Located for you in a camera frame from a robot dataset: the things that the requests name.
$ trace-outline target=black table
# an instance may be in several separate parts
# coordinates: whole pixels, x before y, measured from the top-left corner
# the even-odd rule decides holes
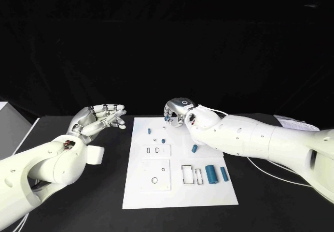
[[[244,116],[281,126],[274,116]],[[71,119],[41,118],[19,152],[62,135]],[[22,232],[333,231],[334,205],[316,190],[273,178],[245,157],[232,155],[225,160],[240,205],[123,210],[134,116],[123,119],[127,129],[106,129],[91,143],[106,148],[103,164],[87,165],[80,180],[32,211]],[[304,183],[265,160],[252,160],[274,175]]]

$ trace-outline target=blue block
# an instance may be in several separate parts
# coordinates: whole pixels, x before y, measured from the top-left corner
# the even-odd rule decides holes
[[[229,181],[228,174],[227,174],[227,171],[225,171],[225,167],[221,167],[221,171],[222,171],[222,174],[224,174],[225,181]]]
[[[196,152],[196,150],[198,150],[198,145],[195,144],[195,145],[193,145],[192,152],[195,153],[195,152]]]
[[[206,172],[208,172],[208,181],[209,184],[217,184],[218,183],[218,175],[217,175],[217,171],[215,171],[215,166],[214,165],[208,165],[206,166]]]

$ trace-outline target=white paper sheet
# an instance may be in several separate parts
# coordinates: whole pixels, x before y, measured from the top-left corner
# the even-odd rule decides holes
[[[152,145],[156,147],[156,145],[163,144],[163,139],[166,140],[165,144],[170,145],[170,157],[147,157],[143,152],[143,146]],[[195,142],[186,126],[175,128],[166,124],[163,117],[134,119],[123,209],[238,204],[224,152],[214,150],[209,146],[199,145],[198,151],[193,153],[193,145]],[[170,189],[165,191],[143,191],[143,186],[149,184],[149,182],[143,183],[143,161],[159,159],[169,159]],[[208,181],[206,166],[211,164],[215,166],[219,180],[219,183],[215,185],[211,185]],[[192,165],[193,185],[183,184],[182,165]],[[228,182],[224,181],[221,167],[227,168]],[[198,184],[195,169],[201,169],[202,171],[202,185]],[[157,189],[157,186],[146,186],[146,189]]]

